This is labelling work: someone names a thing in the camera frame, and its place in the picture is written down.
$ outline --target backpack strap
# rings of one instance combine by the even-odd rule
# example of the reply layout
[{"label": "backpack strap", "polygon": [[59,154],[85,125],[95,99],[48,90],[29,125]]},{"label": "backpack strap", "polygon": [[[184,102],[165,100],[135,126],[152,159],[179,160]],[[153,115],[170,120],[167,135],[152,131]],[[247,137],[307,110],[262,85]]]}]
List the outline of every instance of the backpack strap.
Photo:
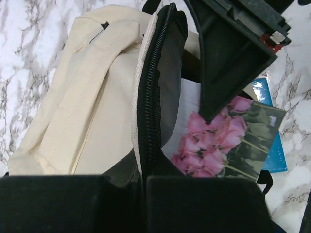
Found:
[{"label": "backpack strap", "polygon": [[142,12],[146,12],[152,15],[154,12],[156,12],[160,2],[161,0],[147,0],[144,7],[142,8]]},{"label": "backpack strap", "polygon": [[273,185],[273,179],[271,173],[267,170],[261,170],[257,179],[257,184],[265,184],[266,187],[263,190],[263,194],[266,195]]}]

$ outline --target rose photo card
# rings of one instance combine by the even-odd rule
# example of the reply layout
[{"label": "rose photo card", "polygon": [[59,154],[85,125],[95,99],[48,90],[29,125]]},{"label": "rose photo card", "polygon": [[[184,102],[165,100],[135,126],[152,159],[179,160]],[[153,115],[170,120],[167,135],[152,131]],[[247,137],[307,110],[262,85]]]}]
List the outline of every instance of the rose photo card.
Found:
[{"label": "rose photo card", "polygon": [[162,148],[187,176],[256,181],[285,111],[240,96],[207,124],[198,114],[200,84],[182,80],[174,132]]}]

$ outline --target black strap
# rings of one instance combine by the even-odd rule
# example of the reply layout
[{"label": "black strap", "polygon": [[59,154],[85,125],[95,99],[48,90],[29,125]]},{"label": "black strap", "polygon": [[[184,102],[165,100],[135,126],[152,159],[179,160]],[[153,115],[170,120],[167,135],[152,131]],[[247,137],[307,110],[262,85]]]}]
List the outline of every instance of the black strap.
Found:
[{"label": "black strap", "polygon": [[266,195],[273,185],[273,179],[272,179],[270,172],[267,170],[261,170],[257,183],[266,185],[266,187],[264,188],[262,192],[263,194]]},{"label": "black strap", "polygon": [[161,0],[147,0],[144,7],[142,8],[142,11],[152,15],[154,12],[156,12],[160,2]]},{"label": "black strap", "polygon": [[301,6],[305,6],[311,3],[311,0],[298,0],[298,4]]},{"label": "black strap", "polygon": [[281,228],[279,225],[277,225],[275,222],[272,221],[272,224],[273,224],[275,233],[286,233],[286,231],[283,228]]}]

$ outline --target zipper teeth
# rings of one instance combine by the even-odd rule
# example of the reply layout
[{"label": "zipper teeth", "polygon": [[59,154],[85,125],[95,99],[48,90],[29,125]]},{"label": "zipper teeth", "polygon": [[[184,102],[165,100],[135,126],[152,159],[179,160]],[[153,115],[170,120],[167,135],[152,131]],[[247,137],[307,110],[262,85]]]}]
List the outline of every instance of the zipper teeth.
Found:
[{"label": "zipper teeth", "polygon": [[159,53],[160,50],[160,45],[161,42],[163,41],[164,38],[164,33],[166,31],[167,25],[169,23],[171,15],[171,7],[168,9],[168,13],[166,15],[165,21],[163,28],[160,32],[159,38],[155,44],[155,49],[151,55],[151,60],[150,60],[150,66],[148,69],[148,74],[147,74],[147,82],[146,82],[146,101],[145,101],[145,119],[146,119],[146,130],[147,130],[147,168],[149,169],[152,167],[156,160],[155,156],[155,150],[154,150],[154,135],[153,135],[153,125],[152,125],[152,113],[150,106],[152,105],[152,83],[153,83],[153,77],[155,75],[155,72],[157,70],[157,64],[156,64],[156,55]]}]

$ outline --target black fabric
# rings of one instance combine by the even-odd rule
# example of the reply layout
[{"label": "black fabric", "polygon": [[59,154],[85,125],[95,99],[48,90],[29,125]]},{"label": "black fabric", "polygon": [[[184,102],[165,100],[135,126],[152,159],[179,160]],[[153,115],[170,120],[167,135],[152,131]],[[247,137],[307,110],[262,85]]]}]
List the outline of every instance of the black fabric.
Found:
[{"label": "black fabric", "polygon": [[149,176],[184,176],[161,151]]},{"label": "black fabric", "polygon": [[283,228],[281,228],[279,225],[277,225],[275,222],[272,222],[274,233],[286,233]]},{"label": "black fabric", "polygon": [[[137,98],[137,128],[140,163],[142,168],[143,180],[146,180],[146,173],[156,159],[156,155],[161,151],[161,107],[160,107],[160,89],[158,79],[160,72],[157,66],[161,57],[161,53],[154,55],[154,47],[158,46],[162,49],[164,41],[158,42],[158,37],[165,24],[165,19],[169,6],[165,6],[158,13],[158,21],[156,23],[154,36],[150,42],[149,49],[146,54],[144,66],[141,73],[141,79],[138,88]],[[150,68],[156,67],[155,74],[150,74]],[[148,87],[148,81],[152,79],[152,88]],[[153,137],[154,141],[149,145],[149,137]]]},{"label": "black fabric", "polygon": [[[175,57],[170,59],[169,55],[165,55],[162,49],[166,40],[171,40],[169,44],[178,44],[177,50],[179,50],[179,47],[181,49],[180,51],[175,51],[175,55],[180,56],[181,60],[182,48],[185,45],[187,36],[188,31],[185,14],[178,12],[174,3],[163,7],[158,13],[158,21],[146,54],[138,89],[137,127],[144,181],[146,180],[146,174],[153,169],[159,155],[162,154],[161,142],[163,135],[160,126],[165,122],[165,118],[169,118],[168,122],[175,122],[178,112],[180,75],[175,77],[176,80],[170,80],[172,77],[174,78],[174,75],[170,73],[171,70],[167,70],[167,66],[165,66],[165,69],[161,69],[163,68],[160,66],[161,59],[167,59],[171,62],[175,61]],[[168,100],[169,97],[165,97],[163,94],[160,95],[161,90],[159,86],[161,81],[167,84],[166,86],[162,86],[162,89],[167,88],[173,91],[175,88],[179,88],[179,91],[176,91],[176,93],[179,93],[176,94],[178,98],[171,96],[172,98]],[[172,99],[176,100],[176,103],[170,103]],[[168,111],[168,114],[162,116],[162,107],[166,107],[163,108],[163,111],[167,111],[169,108],[171,111]],[[171,128],[171,134],[173,133],[174,122],[167,126],[167,128]]]},{"label": "black fabric", "polygon": [[248,95],[245,91],[242,91],[239,96],[247,98],[249,100],[254,100],[250,95]]},{"label": "black fabric", "polygon": [[156,12],[160,2],[161,0],[147,0],[144,7],[142,8],[142,11],[152,15],[154,12]]},{"label": "black fabric", "polygon": [[184,54],[182,57],[182,69],[181,69],[181,77],[196,83],[201,83],[200,80],[200,70],[201,64],[200,59],[193,56],[188,51],[184,50]]},{"label": "black fabric", "polygon": [[298,0],[299,5],[305,6],[311,3],[311,0]]},{"label": "black fabric", "polygon": [[273,233],[249,180],[152,176],[143,191],[139,173],[123,186],[110,182],[114,175],[1,178],[0,232]]},{"label": "black fabric", "polygon": [[236,178],[149,177],[149,233],[273,233],[264,195]]},{"label": "black fabric", "polygon": [[102,26],[103,29],[105,30],[105,29],[109,26],[109,23],[108,23],[108,22],[103,23],[103,24],[101,24],[101,26]]},{"label": "black fabric", "polygon": [[127,186],[133,176],[138,173],[134,149],[132,149],[127,156],[121,159],[117,164],[104,173],[109,181],[117,186]]},{"label": "black fabric", "polygon": [[265,184],[266,187],[263,190],[263,194],[267,194],[271,187],[273,186],[273,179],[269,171],[261,170],[259,177],[257,179],[258,184]]}]

